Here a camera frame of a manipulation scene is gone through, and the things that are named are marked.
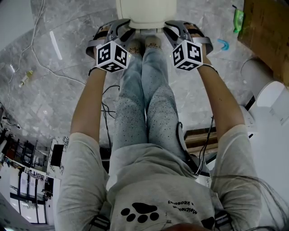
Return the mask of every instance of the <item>black and white cube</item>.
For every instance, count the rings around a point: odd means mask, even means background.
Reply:
[[[203,65],[202,44],[184,40],[172,51],[171,57],[175,68],[193,70]]]
[[[114,41],[98,46],[97,50],[96,67],[108,72],[127,69],[131,54]]]

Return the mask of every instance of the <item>light blue jeans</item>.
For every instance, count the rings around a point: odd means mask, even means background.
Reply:
[[[148,48],[143,58],[132,55],[121,80],[116,112],[112,152],[133,144],[153,143],[185,161],[176,136],[175,97],[161,50]]]

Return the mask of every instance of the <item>cable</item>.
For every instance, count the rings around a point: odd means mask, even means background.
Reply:
[[[103,117],[104,117],[104,120],[105,120],[105,126],[107,128],[107,136],[108,136],[108,143],[109,143],[109,148],[112,149],[112,143],[110,141],[110,136],[109,136],[109,131],[108,131],[108,126],[107,126],[107,112],[104,108],[104,104],[102,103],[102,107],[103,107]]]
[[[196,175],[199,175],[202,172],[202,169],[203,169],[203,166],[204,166],[205,151],[206,151],[206,148],[208,146],[211,130],[212,130],[212,127],[213,127],[213,122],[214,122],[214,116],[212,116],[212,121],[211,121],[211,125],[210,125],[209,131],[208,131],[207,140],[206,140],[204,146],[202,147],[202,149],[200,150],[200,154],[199,154],[199,168],[198,168],[198,170],[196,172]]]
[[[103,92],[103,95],[104,95],[105,92],[107,92],[108,89],[110,89],[110,88],[112,88],[112,87],[118,87],[118,91],[119,91],[120,88],[121,88],[119,85],[112,85],[112,86],[108,87],[108,88]]]
[[[37,55],[36,55],[36,53],[35,53],[35,51],[34,51],[34,48],[33,48],[33,42],[34,42],[34,38],[35,38],[36,27],[37,27],[37,24],[38,24],[39,19],[41,18],[42,14],[43,14],[44,7],[45,7],[45,0],[42,0],[41,7],[40,7],[40,10],[39,10],[39,13],[38,13],[38,17],[37,17],[37,20],[36,20],[36,23],[35,23],[35,26],[34,26],[31,43],[30,43],[30,45],[29,45],[28,47],[26,47],[26,48],[20,53],[18,68],[12,73],[11,78],[10,78],[10,80],[9,80],[9,82],[8,82],[8,86],[9,86],[9,93],[8,93],[9,107],[8,107],[8,110],[9,110],[9,108],[11,107],[11,101],[10,101],[11,86],[10,86],[10,83],[11,83],[11,81],[12,81],[12,78],[13,78],[14,74],[20,69],[22,54],[23,54],[27,49],[29,49],[30,47],[31,47],[31,50],[32,50],[35,58],[36,58],[37,63],[38,63],[41,67],[45,68],[46,70],[48,70],[50,73],[52,73],[52,74],[55,75],[56,77],[66,78],[66,79],[69,79],[69,80],[78,82],[78,83],[80,83],[80,84],[82,84],[82,85],[85,85],[84,83],[82,83],[82,82],[80,82],[80,81],[78,81],[78,80],[76,80],[76,79],[73,79],[73,78],[70,78],[70,77],[67,77],[67,76],[63,76],[63,75],[57,75],[57,74],[55,74],[52,70],[50,70],[50,69],[47,68],[46,66],[43,66],[43,65],[39,62],[39,59],[38,59],[38,57],[37,57]]]
[[[11,101],[10,101],[11,86],[10,86],[10,83],[11,83],[11,81],[12,81],[12,79],[13,79],[14,74],[20,69],[22,54],[23,54],[27,49],[29,49],[30,47],[31,47],[32,53],[34,54],[34,56],[35,56],[35,58],[36,58],[36,61],[37,61],[37,63],[38,63],[39,66],[41,66],[41,67],[43,67],[44,69],[48,70],[51,74],[53,74],[53,75],[56,76],[56,77],[66,78],[66,79],[75,81],[75,82],[77,82],[77,83],[80,83],[80,84],[82,84],[82,85],[85,85],[84,83],[82,83],[81,81],[78,81],[78,80],[76,80],[76,79],[73,79],[73,78],[70,78],[70,77],[67,77],[67,76],[63,76],[63,75],[57,75],[57,74],[55,74],[52,70],[50,70],[48,67],[46,67],[46,66],[44,66],[44,65],[42,65],[42,64],[40,63],[40,61],[39,61],[39,59],[38,59],[38,57],[37,57],[37,55],[36,55],[36,53],[35,53],[35,51],[34,51],[33,42],[34,42],[34,38],[35,38],[36,27],[37,27],[37,24],[38,24],[39,19],[41,18],[42,14],[43,14],[44,7],[45,7],[45,0],[42,0],[41,7],[40,7],[40,10],[39,10],[39,13],[38,13],[38,17],[37,17],[37,20],[36,20],[36,23],[35,23],[35,26],[34,26],[31,43],[30,43],[30,45],[29,45],[28,47],[26,47],[26,48],[20,53],[19,66],[18,66],[18,68],[12,73],[11,78],[10,78],[10,80],[9,80],[9,82],[8,82],[8,86],[9,86],[9,93],[8,93],[9,107],[8,107],[8,110],[9,110],[9,108],[11,107]],[[108,88],[103,92],[103,94],[104,94],[108,89],[110,89],[110,88],[112,88],[112,87],[118,87],[118,90],[120,90],[120,86],[119,86],[119,85],[112,85],[112,86],[108,87]],[[107,126],[107,113],[108,113],[112,118],[115,119],[115,117],[110,114],[111,112],[114,112],[114,113],[115,113],[115,111],[110,111],[110,110],[109,110],[109,107],[108,107],[106,104],[104,104],[104,103],[102,103],[102,107],[103,107],[103,110],[101,110],[101,111],[103,111],[103,116],[104,116],[105,124],[106,124],[106,128],[107,128],[107,136],[108,136],[108,141],[109,141],[109,147],[110,147],[110,149],[111,149],[111,148],[112,148],[112,146],[111,146],[111,140],[110,140],[109,131],[108,131],[108,126]]]
[[[120,86],[119,86],[119,85],[112,85],[112,86],[108,87],[108,88],[103,92],[103,95],[104,95],[104,93],[107,92],[108,89],[110,89],[110,88],[112,88],[112,87],[118,87],[118,90],[120,90]],[[104,121],[105,121],[105,126],[106,126],[106,128],[107,128],[107,137],[108,137],[109,148],[110,148],[110,150],[111,150],[111,149],[112,149],[112,143],[111,143],[110,135],[109,135],[109,131],[108,131],[107,113],[108,113],[113,119],[115,119],[115,117],[113,117],[113,116],[110,114],[110,112],[114,112],[114,113],[115,113],[115,111],[109,110],[109,107],[108,107],[105,103],[103,103],[103,102],[101,103],[101,105],[102,105],[102,107],[103,107],[103,110],[101,110],[101,111],[103,111],[103,117],[104,117]]]

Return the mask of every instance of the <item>person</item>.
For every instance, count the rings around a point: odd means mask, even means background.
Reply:
[[[186,27],[194,29],[192,37],[201,35],[192,24]],[[104,204],[111,231],[213,230],[218,211],[228,214],[231,229],[256,227],[261,215],[258,184],[223,177],[256,177],[235,98],[213,68],[198,68],[219,144],[208,188],[196,182],[176,138],[178,114],[161,41],[146,37],[144,54],[142,47],[132,41],[128,48],[132,58],[121,79],[109,176],[98,145],[106,72],[96,68],[90,73],[71,123],[57,204],[59,230],[99,230],[93,221],[103,214]],[[203,57],[211,65],[204,45]]]

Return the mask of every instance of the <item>paw print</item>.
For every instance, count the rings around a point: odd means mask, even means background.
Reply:
[[[148,218],[150,218],[152,221],[156,221],[159,218],[158,213],[154,213],[158,208],[154,205],[147,205],[144,203],[133,203],[132,207],[136,210],[137,213],[141,214],[137,221],[139,223],[145,223]],[[125,208],[121,211],[121,215],[127,216],[126,221],[132,222],[136,215],[134,213],[131,213],[131,210],[129,208]]]

